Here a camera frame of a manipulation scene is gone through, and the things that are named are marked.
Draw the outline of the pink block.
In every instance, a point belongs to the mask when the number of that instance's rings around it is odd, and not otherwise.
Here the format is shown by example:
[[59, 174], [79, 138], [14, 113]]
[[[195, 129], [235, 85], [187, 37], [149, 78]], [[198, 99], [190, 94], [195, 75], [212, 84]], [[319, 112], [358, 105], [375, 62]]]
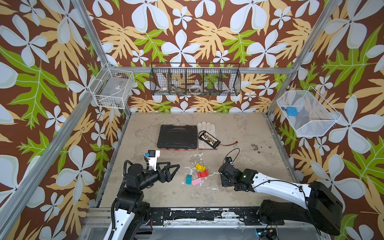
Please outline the pink block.
[[191, 181], [191, 184], [192, 186], [196, 186], [196, 185], [199, 185], [203, 182], [203, 179], [202, 178], [197, 178], [197, 179], [194, 179]]

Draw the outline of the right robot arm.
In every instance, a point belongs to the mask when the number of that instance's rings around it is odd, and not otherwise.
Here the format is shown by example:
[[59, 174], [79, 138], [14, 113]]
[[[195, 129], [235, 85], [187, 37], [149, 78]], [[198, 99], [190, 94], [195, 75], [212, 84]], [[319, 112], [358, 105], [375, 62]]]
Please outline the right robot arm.
[[230, 163], [219, 168], [224, 182], [235, 191], [268, 194], [284, 202], [264, 200], [257, 217], [264, 224], [284, 220], [312, 224], [319, 231], [338, 236], [341, 232], [341, 201], [321, 182], [297, 184], [269, 177], [256, 170], [240, 171]]

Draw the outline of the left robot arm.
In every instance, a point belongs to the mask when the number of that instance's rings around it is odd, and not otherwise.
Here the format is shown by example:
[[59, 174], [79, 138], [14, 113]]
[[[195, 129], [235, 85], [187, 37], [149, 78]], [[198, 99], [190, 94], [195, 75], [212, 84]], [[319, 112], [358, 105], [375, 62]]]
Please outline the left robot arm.
[[140, 227], [149, 222], [151, 207], [143, 201], [143, 190], [156, 182], [171, 182], [180, 168], [170, 162], [160, 162], [159, 165], [164, 167], [147, 170], [141, 164], [124, 162], [123, 181], [111, 205], [111, 224], [105, 240], [133, 240]]

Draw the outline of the red arch block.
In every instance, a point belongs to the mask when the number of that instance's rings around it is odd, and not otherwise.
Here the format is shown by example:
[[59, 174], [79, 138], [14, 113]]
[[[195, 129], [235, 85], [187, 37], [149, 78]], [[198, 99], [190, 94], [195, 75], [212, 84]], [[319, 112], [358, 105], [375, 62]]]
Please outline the red arch block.
[[208, 171], [198, 172], [198, 177], [199, 178], [206, 178], [208, 176], [209, 176], [209, 172]]

